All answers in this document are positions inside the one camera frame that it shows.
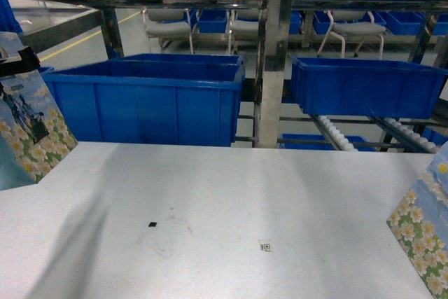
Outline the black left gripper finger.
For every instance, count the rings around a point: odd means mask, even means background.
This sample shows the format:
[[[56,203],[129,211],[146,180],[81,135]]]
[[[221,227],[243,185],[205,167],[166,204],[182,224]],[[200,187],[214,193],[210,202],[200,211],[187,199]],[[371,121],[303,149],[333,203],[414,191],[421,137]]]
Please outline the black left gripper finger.
[[[41,63],[30,46],[18,51],[18,56],[1,58],[1,77],[37,70]]]

